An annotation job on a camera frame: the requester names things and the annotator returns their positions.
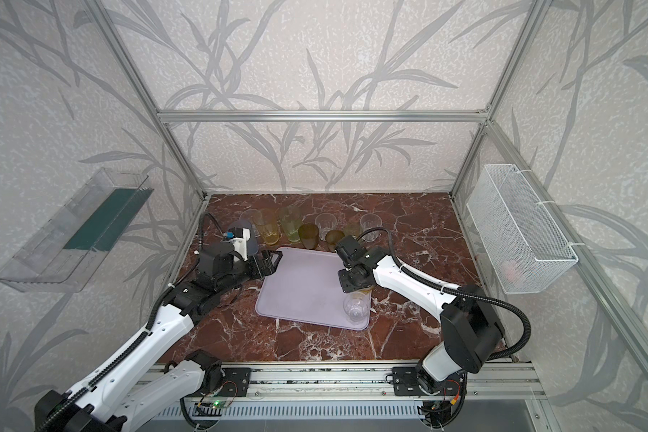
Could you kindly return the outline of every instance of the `wire mesh basket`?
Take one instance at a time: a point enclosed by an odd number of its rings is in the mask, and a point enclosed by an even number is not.
[[[541,292],[579,261],[515,165],[485,165],[467,207],[507,294]]]

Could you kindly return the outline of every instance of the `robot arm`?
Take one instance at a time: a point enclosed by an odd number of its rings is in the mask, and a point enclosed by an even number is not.
[[[345,292],[379,285],[396,291],[429,312],[441,323],[443,341],[434,347],[416,366],[417,381],[428,394],[443,388],[443,381],[452,373],[467,370],[477,373],[501,340],[504,329],[492,305],[471,297],[484,297],[475,285],[456,293],[458,285],[436,279],[402,261],[394,260],[381,247],[367,250],[355,238],[348,236],[337,244],[337,254],[346,266],[338,272]],[[408,272],[418,277],[411,277]],[[425,280],[441,287],[434,289]]]
[[[147,324],[100,367],[64,395],[51,391],[39,400],[37,432],[131,432],[174,400],[220,387],[221,361],[200,350],[170,373],[129,393],[165,351],[218,306],[225,292],[276,271],[281,252],[247,255],[249,229],[229,229],[224,238],[201,247],[196,279],[170,285]]]

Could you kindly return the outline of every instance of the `marble tabletop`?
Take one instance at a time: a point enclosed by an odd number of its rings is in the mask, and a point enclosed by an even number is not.
[[[381,217],[394,233],[397,255],[406,263],[445,281],[467,285],[478,283],[477,272],[458,220],[442,193],[431,194],[276,194],[213,195],[207,210],[225,228],[250,208],[279,208],[297,204],[305,222],[314,223],[320,213],[333,213],[338,229],[366,213]],[[205,221],[205,243],[220,238],[211,222]],[[194,259],[190,247],[182,269]],[[374,242],[386,246],[386,235]],[[283,233],[274,246],[302,247],[290,243]],[[320,242],[318,250],[327,250]],[[372,290],[370,325],[361,331],[343,330],[259,316],[254,310],[261,281],[244,284],[242,292],[226,293],[190,333],[173,345],[159,361],[181,361],[203,349],[223,361],[369,360],[419,359],[440,340],[436,319],[396,292]]]

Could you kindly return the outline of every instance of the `clear acrylic shelf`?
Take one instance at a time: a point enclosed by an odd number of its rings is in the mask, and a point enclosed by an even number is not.
[[[148,176],[99,169],[0,268],[22,292],[79,292],[153,191]]]

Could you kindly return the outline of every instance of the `wall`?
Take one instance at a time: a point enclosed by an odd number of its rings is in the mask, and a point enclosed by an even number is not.
[[[496,119],[648,329],[648,1],[554,4]],[[464,208],[480,167],[503,162],[489,141],[480,155],[457,199],[498,286]],[[563,430],[648,431],[648,380],[575,270],[509,300]]]
[[[484,108],[530,6],[104,3],[158,107],[216,110]],[[207,190],[233,192],[448,191],[477,127],[174,126]]]
[[[81,9],[0,2],[0,266],[100,167],[146,172],[155,190],[81,292],[0,283],[0,431],[33,431],[43,393],[139,328],[200,203]]]

